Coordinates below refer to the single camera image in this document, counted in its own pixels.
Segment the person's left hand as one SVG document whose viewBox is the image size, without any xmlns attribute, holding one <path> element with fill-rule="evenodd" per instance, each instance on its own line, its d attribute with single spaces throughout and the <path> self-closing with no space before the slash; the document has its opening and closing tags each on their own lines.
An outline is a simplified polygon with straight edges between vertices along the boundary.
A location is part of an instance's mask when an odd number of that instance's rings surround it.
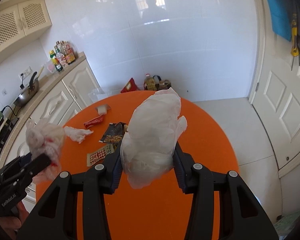
<svg viewBox="0 0 300 240">
<path fill-rule="evenodd" d="M 19 212 L 19 217 L 0 217 L 0 226 L 11 239 L 16 239 L 17 230 L 21 228 L 29 216 L 29 212 L 26 210 L 23 202 L 19 202 L 16 207 Z"/>
</svg>

